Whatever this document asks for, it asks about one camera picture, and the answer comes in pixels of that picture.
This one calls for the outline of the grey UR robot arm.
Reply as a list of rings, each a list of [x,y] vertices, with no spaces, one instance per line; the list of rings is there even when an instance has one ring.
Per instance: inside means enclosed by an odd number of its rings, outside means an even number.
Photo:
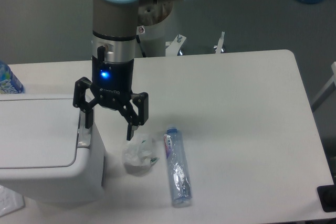
[[[132,91],[139,9],[174,0],[93,0],[92,77],[75,83],[73,105],[91,128],[95,105],[120,112],[127,140],[149,117],[149,96]]]

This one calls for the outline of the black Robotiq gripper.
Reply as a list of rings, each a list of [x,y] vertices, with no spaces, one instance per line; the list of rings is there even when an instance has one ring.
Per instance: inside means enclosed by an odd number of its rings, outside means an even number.
[[[132,93],[134,61],[105,62],[92,61],[92,82],[82,77],[75,82],[73,106],[85,114],[85,128],[93,125],[95,105],[118,110],[128,123],[127,141],[134,131],[144,125],[149,118],[149,94]],[[90,90],[93,99],[86,101],[86,90]]]

